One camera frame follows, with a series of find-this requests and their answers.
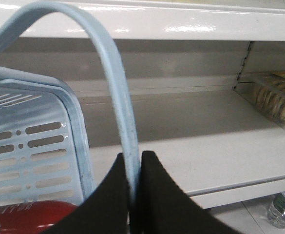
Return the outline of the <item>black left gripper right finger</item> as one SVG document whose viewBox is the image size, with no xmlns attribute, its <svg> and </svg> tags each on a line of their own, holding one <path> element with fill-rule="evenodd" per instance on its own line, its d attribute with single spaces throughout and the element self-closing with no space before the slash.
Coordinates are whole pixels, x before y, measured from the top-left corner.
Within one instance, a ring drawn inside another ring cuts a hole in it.
<svg viewBox="0 0 285 234">
<path fill-rule="evenodd" d="M 154 151 L 141 158 L 133 234 L 236 234 L 238 231 L 197 205 L 168 174 Z"/>
</svg>

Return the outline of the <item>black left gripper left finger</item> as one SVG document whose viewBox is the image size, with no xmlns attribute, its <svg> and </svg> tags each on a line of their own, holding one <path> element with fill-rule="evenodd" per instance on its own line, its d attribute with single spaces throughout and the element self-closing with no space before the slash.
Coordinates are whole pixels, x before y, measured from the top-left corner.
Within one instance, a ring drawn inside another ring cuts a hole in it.
<svg viewBox="0 0 285 234">
<path fill-rule="evenodd" d="M 71 214 L 44 234 L 125 234 L 128 182 L 124 156 L 119 153 L 96 190 Z"/>
</svg>

